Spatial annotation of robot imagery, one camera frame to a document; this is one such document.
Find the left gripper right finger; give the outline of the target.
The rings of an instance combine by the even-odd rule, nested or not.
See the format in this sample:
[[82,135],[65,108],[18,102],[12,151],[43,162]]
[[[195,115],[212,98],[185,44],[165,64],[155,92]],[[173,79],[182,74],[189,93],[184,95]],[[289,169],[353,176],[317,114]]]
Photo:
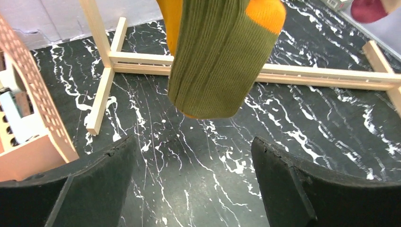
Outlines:
[[343,174],[255,137],[251,147],[272,227],[398,227],[401,185]]

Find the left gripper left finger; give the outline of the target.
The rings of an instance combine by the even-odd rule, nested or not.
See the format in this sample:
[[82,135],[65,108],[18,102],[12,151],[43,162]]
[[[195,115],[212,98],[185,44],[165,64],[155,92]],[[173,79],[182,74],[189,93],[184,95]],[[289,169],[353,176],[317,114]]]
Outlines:
[[135,138],[127,136],[23,181],[2,182],[1,226],[118,226],[136,150]]

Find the green striped sock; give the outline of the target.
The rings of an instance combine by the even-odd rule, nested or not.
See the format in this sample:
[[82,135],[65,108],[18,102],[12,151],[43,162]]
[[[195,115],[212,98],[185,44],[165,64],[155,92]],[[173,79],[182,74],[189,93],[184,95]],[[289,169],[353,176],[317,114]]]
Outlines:
[[160,0],[174,57],[167,95],[188,117],[236,114],[286,19],[280,0]]

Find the peach file organizer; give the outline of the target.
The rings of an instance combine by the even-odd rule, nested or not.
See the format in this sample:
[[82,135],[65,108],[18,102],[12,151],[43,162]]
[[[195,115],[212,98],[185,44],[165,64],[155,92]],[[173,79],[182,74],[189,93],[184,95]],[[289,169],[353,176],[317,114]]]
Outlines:
[[7,134],[1,121],[0,180],[22,181],[79,158],[32,54],[6,20],[0,18],[0,48],[21,77],[34,113],[23,118],[22,129],[31,130],[27,142],[11,145],[17,135]]

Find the maroon beige sock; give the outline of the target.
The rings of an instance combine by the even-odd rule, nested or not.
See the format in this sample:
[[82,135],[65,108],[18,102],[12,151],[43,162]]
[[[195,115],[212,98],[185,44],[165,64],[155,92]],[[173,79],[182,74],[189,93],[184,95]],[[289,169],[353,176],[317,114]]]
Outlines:
[[359,23],[376,22],[394,12],[401,6],[401,0],[354,0],[350,13]]

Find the wooden hanging rack frame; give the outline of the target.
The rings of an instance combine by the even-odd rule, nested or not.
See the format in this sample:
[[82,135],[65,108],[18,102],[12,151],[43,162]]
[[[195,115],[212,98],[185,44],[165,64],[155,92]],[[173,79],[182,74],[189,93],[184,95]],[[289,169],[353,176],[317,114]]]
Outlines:
[[[109,43],[96,1],[81,0],[80,5],[104,65],[86,126],[90,134],[98,135],[115,73],[168,76],[173,57],[122,52],[121,49],[127,31],[126,18],[121,17],[119,19],[114,39]],[[363,51],[374,69],[373,72],[265,64],[256,80],[266,83],[386,91],[396,111],[400,113],[400,74],[394,73],[376,42],[372,40],[367,42],[363,46]]]

